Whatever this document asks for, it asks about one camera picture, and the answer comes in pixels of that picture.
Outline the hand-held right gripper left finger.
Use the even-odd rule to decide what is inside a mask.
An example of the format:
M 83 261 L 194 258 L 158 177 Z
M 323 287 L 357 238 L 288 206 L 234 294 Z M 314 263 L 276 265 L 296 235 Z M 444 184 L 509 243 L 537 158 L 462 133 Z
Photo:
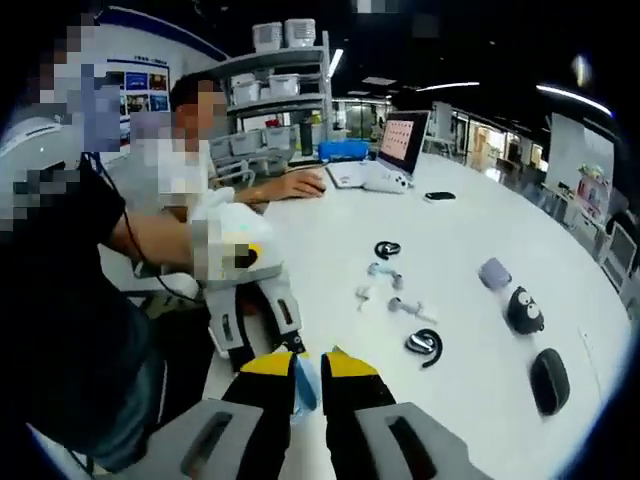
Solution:
M 202 400 L 151 435 L 121 479 L 276 479 L 295 401 L 291 352 L 246 363 L 221 399 Z

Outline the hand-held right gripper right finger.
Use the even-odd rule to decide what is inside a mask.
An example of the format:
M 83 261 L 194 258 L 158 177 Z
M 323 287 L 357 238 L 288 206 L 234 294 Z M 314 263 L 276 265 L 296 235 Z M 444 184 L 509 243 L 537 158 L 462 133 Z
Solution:
M 467 444 L 411 402 L 398 403 L 378 371 L 338 350 L 322 355 L 326 444 L 338 479 L 486 479 Z

